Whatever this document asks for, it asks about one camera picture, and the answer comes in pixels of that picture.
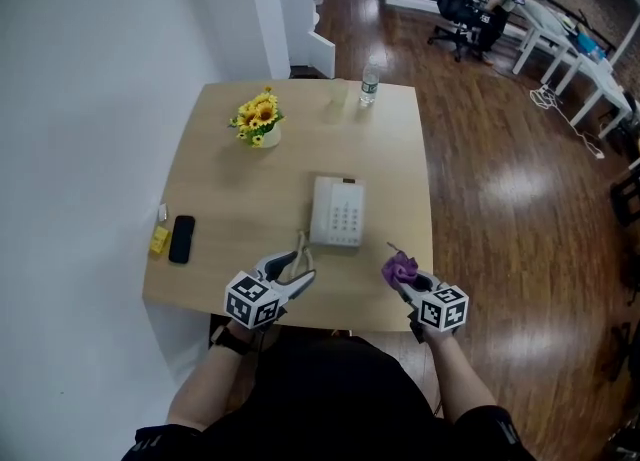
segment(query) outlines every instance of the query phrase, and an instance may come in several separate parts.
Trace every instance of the black t-shirt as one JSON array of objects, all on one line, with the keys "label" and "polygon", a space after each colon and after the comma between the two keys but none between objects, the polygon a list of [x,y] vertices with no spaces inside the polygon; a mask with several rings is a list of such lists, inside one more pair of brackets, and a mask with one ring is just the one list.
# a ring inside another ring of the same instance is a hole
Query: black t-shirt
[{"label": "black t-shirt", "polygon": [[247,402],[204,432],[138,430],[123,461],[254,458],[424,460],[533,458],[509,414],[476,408],[451,426],[398,362],[359,338],[279,345],[264,353]]}]

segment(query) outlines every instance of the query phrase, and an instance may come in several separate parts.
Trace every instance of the artificial flower bouquet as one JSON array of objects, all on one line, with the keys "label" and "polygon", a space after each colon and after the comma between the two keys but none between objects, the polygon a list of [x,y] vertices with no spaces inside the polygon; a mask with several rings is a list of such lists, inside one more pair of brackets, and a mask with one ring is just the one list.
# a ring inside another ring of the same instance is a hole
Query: artificial flower bouquet
[{"label": "artificial flower bouquet", "polygon": [[265,136],[269,136],[278,122],[285,117],[278,109],[278,97],[271,94],[271,88],[264,88],[256,98],[243,104],[238,109],[238,115],[231,118],[230,126],[238,129],[237,138],[245,141],[253,148],[260,148],[265,144]]}]

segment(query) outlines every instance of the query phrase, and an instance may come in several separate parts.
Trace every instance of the white table leg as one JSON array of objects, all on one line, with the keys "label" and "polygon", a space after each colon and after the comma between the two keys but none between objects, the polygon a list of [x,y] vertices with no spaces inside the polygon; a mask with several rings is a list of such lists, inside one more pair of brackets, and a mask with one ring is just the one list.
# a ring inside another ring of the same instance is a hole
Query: white table leg
[{"label": "white table leg", "polygon": [[596,105],[596,102],[600,100],[600,97],[602,97],[602,90],[597,89],[596,91],[593,92],[593,94],[589,97],[589,99],[584,103],[584,105],[582,106],[582,109],[578,111],[578,114],[576,114],[573,117],[573,119],[571,120],[571,125],[575,127],[578,124],[578,122],[582,118],[584,118],[585,115],[593,108],[593,106]]},{"label": "white table leg", "polygon": [[551,63],[551,66],[547,70],[547,73],[544,74],[544,76],[542,77],[542,80],[540,81],[542,84],[546,84],[547,82],[549,82],[549,79],[551,79],[553,72],[556,71],[556,69],[560,65],[560,62],[562,61],[562,58],[564,57],[564,55],[567,53],[568,50],[569,50],[568,46],[558,47],[558,50],[556,51],[556,58],[553,60],[553,63]]},{"label": "white table leg", "polygon": [[618,126],[618,123],[620,123],[624,118],[626,118],[627,114],[629,114],[627,111],[625,111],[624,109],[620,109],[620,112],[618,113],[618,115],[613,119],[611,123],[609,123],[609,125],[607,125],[607,127],[602,132],[600,132],[598,137],[600,139],[604,139],[604,137],[609,132],[611,132],[613,129],[615,129]]},{"label": "white table leg", "polygon": [[558,84],[558,87],[556,88],[556,95],[562,94],[564,89],[571,82],[571,79],[573,79],[576,76],[576,73],[578,73],[578,70],[580,69],[581,64],[582,64],[582,61],[580,61],[580,58],[576,58],[576,60],[571,65],[571,68],[569,68],[567,75],[565,75],[564,79],[562,79],[560,81],[560,84]]},{"label": "white table leg", "polygon": [[520,52],[522,52],[526,47],[527,44],[529,43],[529,40],[531,40],[531,37],[533,36],[533,32],[536,30],[535,27],[531,27],[528,31],[526,36],[522,39],[522,43],[520,44],[520,46],[518,47],[518,50]]},{"label": "white table leg", "polygon": [[518,75],[520,73],[520,70],[522,70],[522,67],[524,66],[525,61],[531,55],[531,52],[533,51],[533,48],[536,46],[536,43],[538,43],[539,39],[540,39],[540,31],[536,29],[533,35],[531,36],[529,43],[527,44],[527,48],[524,49],[524,52],[520,56],[520,59],[518,59],[516,66],[514,66],[513,70],[511,70],[515,75]]}]

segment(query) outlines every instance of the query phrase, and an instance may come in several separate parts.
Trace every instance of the brown hardwood floor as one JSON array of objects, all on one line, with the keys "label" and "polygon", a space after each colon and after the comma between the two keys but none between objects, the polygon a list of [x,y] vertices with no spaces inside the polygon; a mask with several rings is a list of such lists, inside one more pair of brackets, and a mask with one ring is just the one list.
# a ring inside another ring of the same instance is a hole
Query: brown hardwood floor
[{"label": "brown hardwood floor", "polygon": [[[434,268],[471,296],[458,333],[471,363],[537,459],[597,459],[629,390],[627,374],[609,383],[600,371],[612,354],[609,330],[635,324],[640,306],[626,307],[619,272],[629,234],[608,200],[625,163],[606,146],[596,161],[555,111],[532,104],[529,90],[549,64],[541,54],[516,77],[512,41],[496,46],[495,70],[469,56],[456,64],[446,45],[428,46],[435,23],[445,25],[437,15],[383,0],[325,0],[319,12],[317,32],[336,43],[338,77],[359,80],[373,55],[382,82],[416,89]],[[587,88],[574,80],[567,115]],[[583,121],[587,129],[597,129],[595,116]],[[409,334],[362,335],[398,358],[435,407],[424,346]]]}]

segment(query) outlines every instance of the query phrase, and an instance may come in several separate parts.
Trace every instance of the black smartphone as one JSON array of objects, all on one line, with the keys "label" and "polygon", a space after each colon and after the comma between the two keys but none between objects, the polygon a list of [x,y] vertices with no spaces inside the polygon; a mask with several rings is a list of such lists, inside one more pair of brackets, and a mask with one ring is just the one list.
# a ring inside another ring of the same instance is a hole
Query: black smartphone
[{"label": "black smartphone", "polygon": [[191,251],[191,237],[196,219],[193,216],[177,216],[171,234],[169,260],[175,264],[186,264]]}]

